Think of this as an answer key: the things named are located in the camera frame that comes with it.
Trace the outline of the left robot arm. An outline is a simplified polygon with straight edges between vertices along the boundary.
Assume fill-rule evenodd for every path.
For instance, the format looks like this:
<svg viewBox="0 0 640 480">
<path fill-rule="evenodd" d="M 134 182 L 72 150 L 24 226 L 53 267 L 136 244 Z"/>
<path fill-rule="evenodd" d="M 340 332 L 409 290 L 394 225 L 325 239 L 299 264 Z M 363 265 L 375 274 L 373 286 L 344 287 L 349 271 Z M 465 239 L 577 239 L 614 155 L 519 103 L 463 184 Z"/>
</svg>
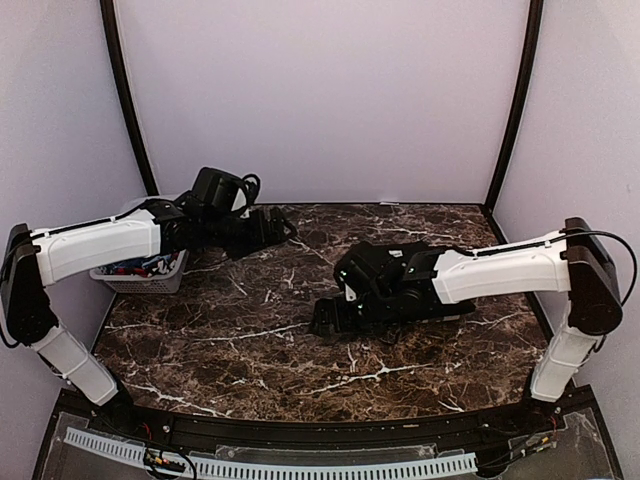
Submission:
<svg viewBox="0 0 640 480">
<path fill-rule="evenodd" d="M 120 436 L 141 427 L 126 389 L 53 312 L 47 287 L 70 276 L 134 258 L 207 247 L 231 260 L 280 245 L 297 234 L 282 210 L 256 207 L 261 181 L 204 167 L 174 199 L 152 197 L 115 216 L 32 230 L 12 227 L 1 265 L 1 339 L 26 346 L 53 366 Z"/>
</svg>

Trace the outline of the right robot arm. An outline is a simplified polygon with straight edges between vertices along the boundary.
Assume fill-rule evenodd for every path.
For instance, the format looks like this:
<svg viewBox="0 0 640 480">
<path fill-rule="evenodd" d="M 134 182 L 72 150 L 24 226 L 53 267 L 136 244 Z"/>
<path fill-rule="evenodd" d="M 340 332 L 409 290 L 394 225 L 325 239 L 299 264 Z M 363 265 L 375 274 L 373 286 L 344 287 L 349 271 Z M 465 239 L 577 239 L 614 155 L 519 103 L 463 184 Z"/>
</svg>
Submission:
<svg viewBox="0 0 640 480">
<path fill-rule="evenodd" d="M 474 311 L 474 300 L 530 292 L 566 293 L 559 329 L 530 377 L 528 396 L 510 413 L 521 434 L 549 416 L 573 375 L 622 322 L 630 295 L 602 244 L 607 232 L 580 217 L 538 238 L 465 250 L 423 241 L 352 246 L 334 267 L 340 295 L 316 301 L 310 330 L 372 333 L 392 325 L 447 320 Z"/>
</svg>

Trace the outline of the black long sleeve shirt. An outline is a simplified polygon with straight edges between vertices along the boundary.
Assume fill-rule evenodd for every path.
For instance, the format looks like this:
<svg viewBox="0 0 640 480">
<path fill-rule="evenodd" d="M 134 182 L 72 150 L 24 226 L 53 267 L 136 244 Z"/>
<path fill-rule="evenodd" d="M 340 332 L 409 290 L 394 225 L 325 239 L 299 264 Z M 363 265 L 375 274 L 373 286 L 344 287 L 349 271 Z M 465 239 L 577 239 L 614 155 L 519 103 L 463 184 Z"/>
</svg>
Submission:
<svg viewBox="0 0 640 480">
<path fill-rule="evenodd" d="M 472 301 L 446 304 L 435 290 L 435 265 L 446 251 L 423 241 L 351 247 L 336 263 L 334 279 L 342 291 L 336 297 L 344 298 L 344 282 L 359 293 L 357 332 L 474 312 Z"/>
</svg>

